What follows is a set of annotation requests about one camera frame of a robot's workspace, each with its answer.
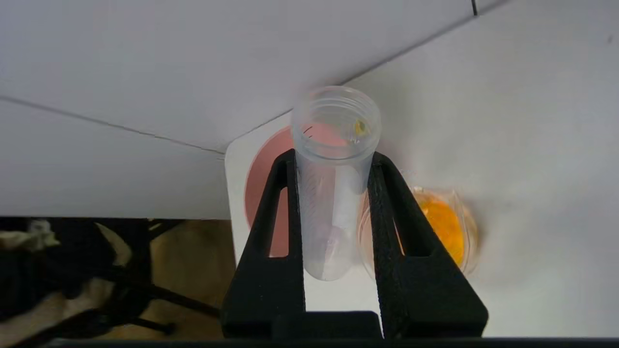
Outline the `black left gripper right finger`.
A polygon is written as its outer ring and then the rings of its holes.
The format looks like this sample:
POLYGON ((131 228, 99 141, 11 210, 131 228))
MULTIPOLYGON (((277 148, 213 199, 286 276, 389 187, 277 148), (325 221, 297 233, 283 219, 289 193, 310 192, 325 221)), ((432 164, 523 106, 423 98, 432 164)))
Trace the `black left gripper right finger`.
POLYGON ((387 339, 481 337, 488 310, 439 240, 393 161, 368 179, 374 277, 387 339))

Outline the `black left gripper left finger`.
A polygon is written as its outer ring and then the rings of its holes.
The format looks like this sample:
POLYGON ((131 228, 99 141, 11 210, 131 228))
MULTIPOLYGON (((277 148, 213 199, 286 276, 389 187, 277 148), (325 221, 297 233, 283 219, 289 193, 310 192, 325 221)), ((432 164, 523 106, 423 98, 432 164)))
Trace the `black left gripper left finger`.
POLYGON ((295 151, 272 163, 254 223, 221 306, 226 338, 270 338, 274 321, 304 313, 304 267, 295 151), (270 257, 280 194, 287 190, 288 254, 270 257))

